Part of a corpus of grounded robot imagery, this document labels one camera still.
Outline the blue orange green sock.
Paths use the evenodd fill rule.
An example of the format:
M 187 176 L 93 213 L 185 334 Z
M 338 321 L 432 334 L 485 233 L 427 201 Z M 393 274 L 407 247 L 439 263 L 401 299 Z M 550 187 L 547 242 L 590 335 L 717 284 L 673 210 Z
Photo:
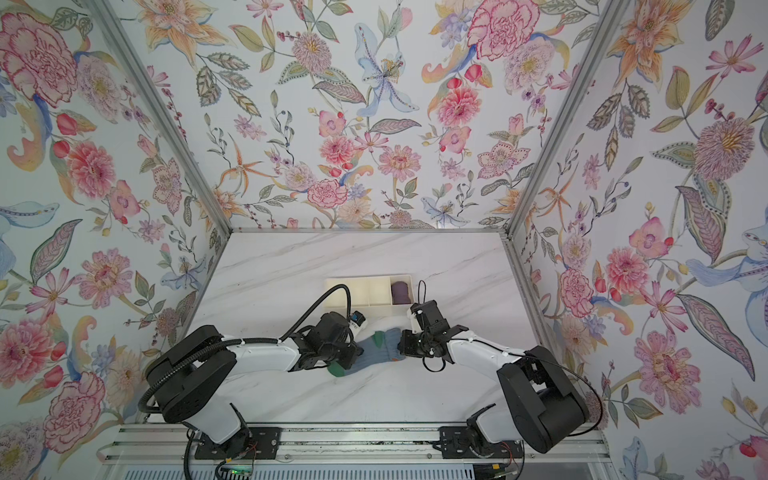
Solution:
M 361 342 L 363 353 L 349 369 L 344 369 L 334 362 L 326 370 L 334 377 L 345 377 L 373 365 L 402 361 L 405 356 L 398 349 L 401 334 L 402 330 L 398 328 L 376 331 L 370 338 Z

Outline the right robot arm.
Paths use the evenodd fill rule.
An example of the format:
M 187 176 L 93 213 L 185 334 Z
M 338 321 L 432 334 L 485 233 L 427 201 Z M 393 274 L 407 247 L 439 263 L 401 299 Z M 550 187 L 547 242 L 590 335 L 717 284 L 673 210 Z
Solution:
M 547 348 L 504 347 L 465 326 L 452 326 L 434 300 L 413 304 L 410 317 L 416 328 L 402 332 L 401 354 L 469 369 L 496 381 L 503 394 L 503 403 L 483 407 L 466 420 L 460 448 L 487 457 L 497 444 L 521 441 L 547 453 L 589 420 L 584 397 Z

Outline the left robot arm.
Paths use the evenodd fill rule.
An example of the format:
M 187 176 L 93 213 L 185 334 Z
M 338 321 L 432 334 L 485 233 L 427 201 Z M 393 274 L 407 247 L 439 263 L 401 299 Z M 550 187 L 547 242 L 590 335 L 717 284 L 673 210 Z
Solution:
M 367 323 L 355 311 L 321 316 L 315 326 L 285 337 L 226 339 L 204 325 L 153 361 L 146 370 L 148 389 L 138 401 L 145 414 L 200 431 L 216 445 L 243 436 L 247 424 L 238 409 L 218 393 L 232 376 L 262 371 L 301 372 L 354 365 L 363 349 L 355 334 Z

